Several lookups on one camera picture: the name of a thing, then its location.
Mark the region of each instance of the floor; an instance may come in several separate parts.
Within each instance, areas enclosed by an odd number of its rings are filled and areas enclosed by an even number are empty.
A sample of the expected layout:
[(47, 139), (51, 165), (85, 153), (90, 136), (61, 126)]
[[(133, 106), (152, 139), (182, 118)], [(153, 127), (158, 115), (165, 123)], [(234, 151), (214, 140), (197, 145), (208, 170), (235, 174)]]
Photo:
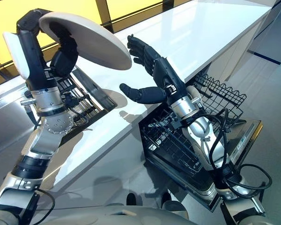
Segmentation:
[[(281, 65), (255, 55), (229, 79), (229, 83), (248, 98), (244, 117), (263, 121), (264, 127), (245, 162), (261, 166), (273, 178), (265, 191), (263, 205), (268, 217), (281, 225)], [(255, 173), (245, 171), (247, 180), (260, 182)]]
[[(245, 163), (259, 165), (272, 176), (273, 184), (265, 191), (263, 206), (268, 217), (275, 224), (281, 225), (281, 65), (278, 66), (249, 53), (245, 58), (248, 59), (247, 62), (227, 83), (241, 93), (247, 94), (248, 97), (242, 105), (244, 117), (263, 121), (264, 127), (246, 157)], [(119, 157), (116, 152), (110, 154), (111, 158)], [(186, 207), (191, 221), (198, 225), (226, 224), (219, 206), (213, 213), (209, 212), (169, 177), (143, 163), (142, 158), (138, 163), (134, 163), (131, 167), (134, 168), (133, 170), (124, 174), (125, 177), (119, 178), (119, 176), (108, 175), (110, 172), (107, 172), (105, 168), (110, 166), (109, 160), (100, 160), (94, 168), (56, 196), (56, 210), (50, 217), (66, 215), (68, 211), (61, 210), (65, 206), (76, 208), (75, 211), (81, 212), (99, 205), (125, 204), (129, 192), (136, 194), (138, 205), (160, 208), (160, 197), (164, 191), (168, 190), (173, 199), (179, 200)], [(266, 180), (254, 169), (244, 169), (242, 174), (252, 185), (259, 185)], [(41, 198), (40, 204), (41, 209), (50, 207), (49, 201), (44, 197)], [(45, 213), (46, 210), (38, 211), (34, 222)]]

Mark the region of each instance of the black cable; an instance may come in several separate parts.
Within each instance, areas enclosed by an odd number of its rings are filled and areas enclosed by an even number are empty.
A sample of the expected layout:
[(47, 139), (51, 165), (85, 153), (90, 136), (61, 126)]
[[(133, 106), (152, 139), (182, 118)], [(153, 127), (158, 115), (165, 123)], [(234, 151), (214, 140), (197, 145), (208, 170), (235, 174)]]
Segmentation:
[(34, 125), (37, 125), (37, 120), (36, 120), (36, 118), (34, 117), (33, 112), (32, 112), (32, 111), (26, 112), (26, 114), (28, 115), (28, 117), (29, 117), (29, 119), (31, 120), (31, 122), (32, 122)]
[(40, 123), (40, 121), (41, 121), (41, 118), (42, 118), (42, 117), (39, 117), (39, 118), (38, 118), (37, 123), (35, 124), (33, 130), (36, 130), (36, 129), (37, 129), (37, 127), (39, 126), (39, 123)]
[[(210, 161), (210, 164), (211, 166), (213, 167), (214, 170), (216, 170), (216, 166), (214, 164), (214, 161), (213, 161), (213, 152), (215, 150), (215, 147), (217, 146), (218, 142), (220, 141), (221, 138), (223, 138), (223, 147), (224, 147), (224, 156), (223, 156), (223, 163), (222, 163), (222, 169), (223, 169), (223, 165), (226, 164), (227, 162), (227, 137), (226, 137), (226, 130), (225, 130), (225, 127), (226, 127), (226, 123), (227, 123), (227, 119), (228, 119), (228, 114), (229, 114), (229, 110), (227, 108), (224, 109), (225, 110), (225, 115), (222, 119), (222, 121), (220, 121), (219, 118), (217, 118), (216, 116), (214, 115), (208, 115), (208, 114), (203, 114), (203, 115), (200, 115), (199, 117), (197, 117), (196, 119), (200, 118), (200, 117), (206, 117), (210, 120), (215, 120), (216, 122), (218, 122), (220, 124), (220, 132), (218, 134), (218, 136), (216, 137), (216, 140), (215, 142), (213, 143), (211, 149), (210, 149), (210, 152), (209, 152), (209, 161)], [(265, 185), (264, 183), (259, 186), (259, 187), (252, 187), (252, 186), (248, 186), (248, 185), (245, 185), (245, 184), (240, 184), (238, 182), (235, 182), (233, 180), (230, 180), (230, 179), (226, 179), (226, 178), (223, 178), (223, 181), (226, 183), (226, 185), (228, 186), (228, 188), (232, 191), (232, 193), (234, 193), (235, 195), (237, 195), (238, 197), (242, 197), (242, 198), (253, 198), (255, 197), (256, 195), (258, 195), (261, 191), (265, 190), (266, 188), (269, 188), (272, 184), (272, 178), (271, 176), (264, 170), (262, 169), (261, 167), (257, 166), (257, 165), (253, 165), (253, 164), (243, 164), (239, 167), (238, 169), (238, 172), (240, 173), (241, 169), (245, 166), (251, 166), (251, 167), (255, 167), (255, 168), (258, 168), (259, 170), (261, 170), (263, 172), (263, 174), (268, 178), (268, 184)], [(243, 188), (246, 188), (246, 189), (249, 189), (249, 190), (255, 190), (254, 192), (250, 193), (250, 194), (247, 194), (247, 195), (243, 195), (241, 193), (239, 193), (238, 191), (236, 191), (232, 186), (231, 184), (233, 185), (238, 185), (240, 187), (243, 187)]]
[(89, 119), (87, 118), (87, 116), (82, 116), (79, 112), (77, 112), (76, 110), (74, 110), (73, 108), (70, 108), (70, 110), (72, 112), (74, 112), (75, 114), (77, 114), (81, 119), (85, 119), (85, 123), (83, 125), (86, 125), (89, 123)]
[(46, 192), (46, 191), (44, 191), (44, 190), (41, 190), (41, 189), (38, 189), (38, 191), (44, 193), (44, 194), (47, 195), (49, 198), (51, 198), (51, 200), (52, 200), (52, 206), (51, 206), (51, 208), (49, 209), (49, 211), (44, 215), (44, 217), (41, 218), (38, 222), (36, 222), (36, 223), (33, 224), (33, 225), (38, 225), (38, 224), (42, 223), (42, 222), (47, 218), (47, 216), (52, 212), (52, 210), (53, 210), (54, 207), (55, 207), (55, 199), (54, 199), (54, 197), (53, 197), (50, 193), (48, 193), (48, 192)]
[(223, 158), (223, 164), (225, 165), (227, 162), (227, 154), (228, 154), (228, 150), (226, 148), (227, 146), (227, 137), (226, 137), (226, 133), (225, 133), (225, 127), (226, 127), (226, 122), (228, 119), (228, 115), (229, 115), (229, 110), (227, 108), (225, 108), (225, 115), (224, 115), (224, 119), (223, 119), (223, 125), (222, 125), (222, 132), (223, 132), (223, 141), (224, 141), (224, 158)]
[(253, 198), (256, 195), (258, 195), (260, 193), (260, 190), (255, 190), (253, 193), (251, 194), (247, 194), (247, 195), (243, 195), (241, 193), (239, 193), (238, 191), (236, 191), (226, 180), (226, 178), (223, 179), (223, 181), (225, 182), (225, 184), (229, 187), (229, 189), (232, 191), (232, 193), (234, 193), (236, 196), (241, 197), (241, 198)]
[(231, 184), (234, 184), (234, 185), (241, 186), (241, 187), (246, 188), (246, 189), (250, 189), (250, 190), (264, 190), (264, 189), (269, 188), (272, 185), (273, 180), (272, 180), (271, 176), (264, 169), (262, 169), (260, 166), (257, 166), (257, 165), (254, 165), (254, 164), (242, 164), (238, 169), (239, 173), (240, 173), (241, 169), (245, 166), (255, 167), (255, 168), (259, 169), (260, 171), (262, 171), (263, 174), (268, 178), (268, 184), (261, 185), (260, 187), (252, 187), (252, 186), (248, 186), (248, 185), (245, 185), (245, 184), (240, 184), (240, 183), (235, 182), (235, 181), (230, 180), (230, 179), (227, 179), (227, 182), (231, 183)]
[(224, 146), (223, 146), (223, 147), (224, 147), (224, 156), (223, 156), (223, 163), (222, 163), (222, 166), (224, 165), (224, 161), (225, 161), (225, 163), (226, 163), (226, 160), (227, 160), (227, 151), (226, 151), (227, 138), (226, 138), (226, 134), (225, 134), (225, 132), (224, 132), (224, 127), (223, 127), (223, 125), (226, 124), (226, 120), (227, 120), (228, 115), (225, 116), (226, 119), (225, 119), (224, 121), (220, 121), (220, 119), (219, 119), (217, 116), (210, 115), (210, 114), (203, 114), (203, 115), (200, 115), (199, 117), (196, 117), (195, 119), (198, 119), (198, 118), (201, 118), (201, 117), (206, 117), (207, 119), (215, 120), (216, 122), (218, 122), (218, 123), (220, 124), (220, 132), (219, 132), (218, 136), (216, 137), (216, 140), (215, 140), (215, 142), (213, 143), (213, 145), (212, 145), (212, 147), (211, 147), (211, 149), (210, 149), (210, 152), (209, 152), (209, 156), (208, 156), (212, 168), (213, 168), (214, 170), (216, 170), (217, 168), (216, 168), (216, 166), (215, 166), (215, 164), (214, 164), (214, 161), (213, 161), (213, 152), (214, 152), (214, 150), (215, 150), (215, 148), (216, 148), (218, 142), (221, 140), (221, 138), (222, 138), (223, 136), (225, 136), (225, 137), (224, 137)]

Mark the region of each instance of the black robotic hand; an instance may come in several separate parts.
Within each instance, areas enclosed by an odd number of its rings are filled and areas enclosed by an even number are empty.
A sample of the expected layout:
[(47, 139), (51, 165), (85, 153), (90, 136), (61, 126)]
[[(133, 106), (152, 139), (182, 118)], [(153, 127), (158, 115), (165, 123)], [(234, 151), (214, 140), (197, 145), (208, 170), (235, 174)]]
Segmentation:
[(160, 55), (154, 50), (154, 48), (134, 37), (133, 34), (129, 35), (127, 39), (127, 47), (130, 49), (129, 53), (135, 56), (133, 61), (143, 65), (148, 74), (152, 76), (155, 60), (160, 58)]
[(157, 87), (133, 89), (128, 85), (120, 84), (121, 91), (132, 101), (142, 104), (167, 102), (173, 104), (187, 95), (185, 84), (180, 80), (167, 59), (161, 57), (151, 46), (142, 40), (129, 35), (127, 47), (135, 63), (141, 64), (153, 76)]

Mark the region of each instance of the robotic hand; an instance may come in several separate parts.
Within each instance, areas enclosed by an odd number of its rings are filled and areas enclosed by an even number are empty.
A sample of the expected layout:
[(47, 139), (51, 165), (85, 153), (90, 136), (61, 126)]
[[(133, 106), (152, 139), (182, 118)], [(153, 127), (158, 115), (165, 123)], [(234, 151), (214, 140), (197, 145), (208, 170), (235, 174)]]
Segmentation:
[(127, 47), (135, 56), (134, 62), (141, 64), (153, 76), (157, 87), (132, 89), (122, 83), (120, 89), (131, 100), (142, 104), (167, 102), (173, 104), (178, 99), (187, 96), (185, 84), (179, 79), (169, 62), (161, 57), (151, 46), (133, 35), (128, 36)]
[[(179, 126), (188, 138), (194, 152), (205, 170), (214, 181), (217, 193), (222, 197), (222, 212), (227, 224), (270, 224), (264, 217), (265, 211), (255, 197), (262, 189), (271, 185), (270, 176), (266, 187), (250, 187), (230, 161), (225, 149), (225, 123), (229, 111), (225, 109), (224, 118), (206, 114), (200, 96), (193, 88), (186, 88), (169, 62), (161, 57), (151, 46), (133, 35), (128, 36), (127, 47), (135, 56), (135, 63), (141, 64), (153, 76), (157, 87), (133, 89), (120, 84), (120, 89), (131, 100), (137, 103), (153, 104), (165, 102), (181, 119)], [(220, 124), (220, 132), (216, 137), (210, 120)]]

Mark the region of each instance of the white countertop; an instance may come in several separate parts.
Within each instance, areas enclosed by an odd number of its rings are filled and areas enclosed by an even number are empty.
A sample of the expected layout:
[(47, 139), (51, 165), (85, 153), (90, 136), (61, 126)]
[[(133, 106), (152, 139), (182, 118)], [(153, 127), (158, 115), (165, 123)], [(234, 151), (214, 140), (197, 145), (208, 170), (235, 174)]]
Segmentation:
[[(244, 0), (192, 0), (115, 34), (125, 45), (134, 34), (167, 57), (185, 82), (257, 24), (270, 7)], [(133, 63), (118, 71), (81, 57), (77, 66), (113, 98), (118, 107), (59, 149), (45, 180), (58, 190), (137, 126), (156, 105), (141, 105), (123, 96), (121, 83), (133, 88), (156, 86), (145, 69)]]

